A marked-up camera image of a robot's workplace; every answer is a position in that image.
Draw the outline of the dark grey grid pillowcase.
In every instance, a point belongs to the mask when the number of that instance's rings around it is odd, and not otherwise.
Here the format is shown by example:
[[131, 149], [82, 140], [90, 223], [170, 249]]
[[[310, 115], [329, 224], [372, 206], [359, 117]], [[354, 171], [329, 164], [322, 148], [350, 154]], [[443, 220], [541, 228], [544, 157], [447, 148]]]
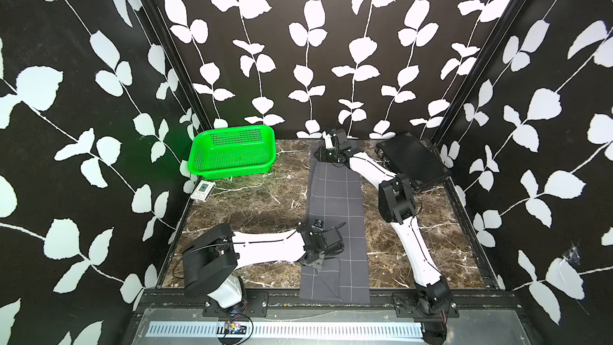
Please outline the dark grey grid pillowcase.
[[369, 265], [361, 177], [340, 164], [311, 161], [306, 222], [338, 233], [344, 249], [322, 268], [301, 269], [299, 297], [317, 303], [370, 303]]

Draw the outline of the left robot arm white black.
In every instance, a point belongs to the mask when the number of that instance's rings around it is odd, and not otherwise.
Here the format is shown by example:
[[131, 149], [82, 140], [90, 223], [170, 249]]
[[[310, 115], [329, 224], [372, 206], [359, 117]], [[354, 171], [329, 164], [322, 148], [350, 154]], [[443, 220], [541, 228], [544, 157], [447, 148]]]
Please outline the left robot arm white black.
[[206, 296], [229, 315], [241, 313], [247, 307], [247, 294], [244, 281], [234, 274], [236, 269], [281, 261], [320, 271], [326, 259], [343, 250], [338, 227], [324, 228], [319, 220], [311, 226], [264, 234], [241, 233], [228, 223], [219, 224], [183, 249], [185, 295]]

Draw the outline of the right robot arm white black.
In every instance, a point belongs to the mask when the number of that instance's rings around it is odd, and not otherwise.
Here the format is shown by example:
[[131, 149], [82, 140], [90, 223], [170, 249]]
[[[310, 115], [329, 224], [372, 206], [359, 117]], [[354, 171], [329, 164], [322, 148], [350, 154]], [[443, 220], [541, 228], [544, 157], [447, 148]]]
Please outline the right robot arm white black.
[[378, 190], [378, 211], [402, 242], [413, 271], [418, 311], [425, 317], [446, 319], [452, 305], [452, 294], [421, 234], [410, 178], [404, 173], [385, 169], [353, 146], [343, 129], [324, 132], [322, 139], [323, 145], [314, 153], [317, 161], [344, 165]]

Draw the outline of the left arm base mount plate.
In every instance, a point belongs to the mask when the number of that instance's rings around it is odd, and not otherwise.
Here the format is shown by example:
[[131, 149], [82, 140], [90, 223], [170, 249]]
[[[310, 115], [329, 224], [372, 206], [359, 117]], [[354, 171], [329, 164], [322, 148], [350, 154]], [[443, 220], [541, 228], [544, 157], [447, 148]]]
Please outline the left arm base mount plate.
[[242, 300], [228, 308], [221, 308], [218, 303], [210, 299], [202, 316], [207, 318], [228, 319], [232, 316], [248, 316], [250, 318], [265, 317], [268, 312], [269, 294], [256, 290], [247, 290]]

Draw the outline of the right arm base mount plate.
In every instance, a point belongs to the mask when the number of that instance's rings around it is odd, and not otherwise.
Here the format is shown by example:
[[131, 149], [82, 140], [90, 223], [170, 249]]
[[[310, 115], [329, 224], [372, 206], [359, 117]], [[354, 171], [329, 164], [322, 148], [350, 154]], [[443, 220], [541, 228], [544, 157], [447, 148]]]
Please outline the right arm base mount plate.
[[415, 321], [447, 321], [449, 318], [460, 317], [453, 300], [444, 300], [438, 308], [433, 308], [416, 292], [395, 292], [392, 294], [392, 304], [397, 318], [412, 318]]

